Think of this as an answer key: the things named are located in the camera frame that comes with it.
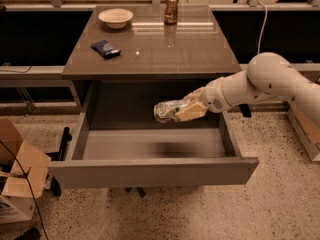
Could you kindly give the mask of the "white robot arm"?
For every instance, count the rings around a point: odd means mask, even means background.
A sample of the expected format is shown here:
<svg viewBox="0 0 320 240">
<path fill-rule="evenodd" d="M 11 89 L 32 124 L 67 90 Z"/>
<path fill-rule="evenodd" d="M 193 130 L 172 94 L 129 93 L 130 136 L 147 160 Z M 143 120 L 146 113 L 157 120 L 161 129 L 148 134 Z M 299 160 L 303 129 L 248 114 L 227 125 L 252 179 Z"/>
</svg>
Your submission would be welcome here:
<svg viewBox="0 0 320 240">
<path fill-rule="evenodd" d="M 260 53 L 247 69 L 220 77 L 183 98 L 186 106 L 175 109 L 178 121 L 220 113 L 240 104 L 256 104 L 279 97 L 320 126 L 320 86 L 301 75 L 275 53 Z"/>
</svg>

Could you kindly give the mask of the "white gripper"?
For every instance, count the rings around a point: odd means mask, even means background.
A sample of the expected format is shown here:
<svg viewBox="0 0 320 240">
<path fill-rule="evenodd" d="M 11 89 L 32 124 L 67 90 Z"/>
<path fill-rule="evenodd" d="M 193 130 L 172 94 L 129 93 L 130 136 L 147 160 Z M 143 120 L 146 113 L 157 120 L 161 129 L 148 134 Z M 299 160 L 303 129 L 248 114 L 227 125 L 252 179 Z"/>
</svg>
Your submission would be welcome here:
<svg viewBox="0 0 320 240">
<path fill-rule="evenodd" d="M 227 111 L 230 104 L 224 97 L 222 83 L 224 78 L 209 82 L 205 87 L 200 87 L 184 97 L 184 100 L 202 101 L 192 102 L 175 113 L 179 122 L 191 121 L 203 117 L 207 110 L 213 113 Z"/>
</svg>

